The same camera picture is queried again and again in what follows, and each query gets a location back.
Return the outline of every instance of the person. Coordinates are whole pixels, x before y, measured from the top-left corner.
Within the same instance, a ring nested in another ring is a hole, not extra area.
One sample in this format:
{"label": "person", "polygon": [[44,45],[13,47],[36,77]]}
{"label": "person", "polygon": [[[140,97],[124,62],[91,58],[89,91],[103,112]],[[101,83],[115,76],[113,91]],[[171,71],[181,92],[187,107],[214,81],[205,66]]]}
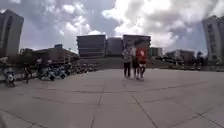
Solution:
{"label": "person", "polygon": [[140,78],[143,79],[143,75],[146,69],[146,61],[147,61],[146,48],[143,48],[143,47],[136,48],[136,57],[139,63],[139,67],[137,70],[137,79],[139,79],[139,75],[140,75]]}
{"label": "person", "polygon": [[138,63],[138,59],[136,57],[136,47],[135,47],[135,45],[132,46],[131,55],[132,55],[132,68],[133,68],[134,78],[137,78],[137,69],[139,67],[139,63]]}
{"label": "person", "polygon": [[25,75],[25,80],[28,83],[29,75],[32,78],[32,71],[30,69],[29,64],[24,64],[24,75]]}
{"label": "person", "polygon": [[123,51],[123,56],[124,56],[124,76],[125,78],[130,78],[131,77],[131,50],[129,45],[125,45],[124,51]]}

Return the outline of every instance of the sky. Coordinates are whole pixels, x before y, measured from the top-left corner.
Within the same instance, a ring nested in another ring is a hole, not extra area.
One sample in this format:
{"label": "sky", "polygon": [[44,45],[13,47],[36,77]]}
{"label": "sky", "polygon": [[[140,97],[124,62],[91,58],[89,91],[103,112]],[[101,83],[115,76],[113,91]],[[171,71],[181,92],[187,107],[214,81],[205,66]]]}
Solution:
{"label": "sky", "polygon": [[20,48],[63,44],[77,52],[76,36],[150,35],[164,51],[206,53],[201,21],[224,15],[224,0],[0,0],[25,18]]}

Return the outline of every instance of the plaza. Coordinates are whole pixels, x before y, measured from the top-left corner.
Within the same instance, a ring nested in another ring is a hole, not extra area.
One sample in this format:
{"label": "plaza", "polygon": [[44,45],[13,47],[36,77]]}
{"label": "plaza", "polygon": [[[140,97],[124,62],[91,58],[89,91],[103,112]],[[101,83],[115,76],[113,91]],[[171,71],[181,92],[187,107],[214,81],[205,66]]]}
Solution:
{"label": "plaza", "polygon": [[8,128],[223,128],[224,74],[111,69],[0,89]]}

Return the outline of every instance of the tall building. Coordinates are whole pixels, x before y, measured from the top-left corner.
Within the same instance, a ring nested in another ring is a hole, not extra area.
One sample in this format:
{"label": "tall building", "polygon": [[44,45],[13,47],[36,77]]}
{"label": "tall building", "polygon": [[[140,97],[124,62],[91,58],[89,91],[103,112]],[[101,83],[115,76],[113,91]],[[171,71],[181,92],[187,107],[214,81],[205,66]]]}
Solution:
{"label": "tall building", "polygon": [[224,60],[224,17],[212,16],[203,21],[207,42],[208,60]]}
{"label": "tall building", "polygon": [[105,35],[77,36],[77,43],[80,58],[101,58],[105,56]]}
{"label": "tall building", "polygon": [[123,35],[123,44],[134,45],[134,43],[141,43],[141,46],[149,48],[151,37],[143,35]]}
{"label": "tall building", "polygon": [[0,13],[0,57],[18,54],[23,22],[23,17],[10,10]]}
{"label": "tall building", "polygon": [[106,43],[107,56],[122,56],[123,42],[119,37],[110,37]]}
{"label": "tall building", "polygon": [[151,47],[149,56],[151,57],[161,57],[163,55],[163,49],[158,47]]}

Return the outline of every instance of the woman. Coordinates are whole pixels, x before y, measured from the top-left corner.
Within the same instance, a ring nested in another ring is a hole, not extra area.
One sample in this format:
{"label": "woman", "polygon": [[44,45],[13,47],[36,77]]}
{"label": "woman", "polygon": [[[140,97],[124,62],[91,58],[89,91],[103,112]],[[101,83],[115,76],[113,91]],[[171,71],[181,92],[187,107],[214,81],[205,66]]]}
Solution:
{"label": "woman", "polygon": [[131,72],[131,49],[129,46],[126,44],[124,51],[123,51],[123,56],[124,56],[124,76],[125,78],[130,78]]}
{"label": "woman", "polygon": [[136,57],[136,47],[135,47],[135,45],[132,47],[131,51],[132,51],[131,54],[132,54],[133,73],[134,73],[134,77],[137,78],[137,69],[139,67],[139,63],[138,63],[138,59]]}

